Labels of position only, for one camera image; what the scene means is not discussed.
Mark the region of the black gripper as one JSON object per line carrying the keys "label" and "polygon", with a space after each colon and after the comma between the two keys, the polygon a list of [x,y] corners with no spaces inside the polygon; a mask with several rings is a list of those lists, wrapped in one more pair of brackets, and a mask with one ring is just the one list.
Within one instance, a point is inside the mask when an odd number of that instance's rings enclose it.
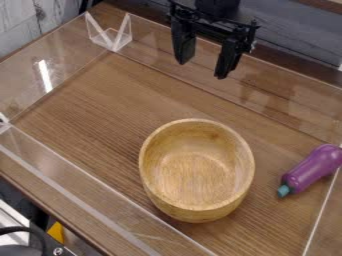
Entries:
{"label": "black gripper", "polygon": [[169,0],[174,55],[181,65],[196,55],[197,33],[225,40],[214,76],[225,79],[244,53],[238,40],[253,43],[258,21],[242,12],[241,0]]}

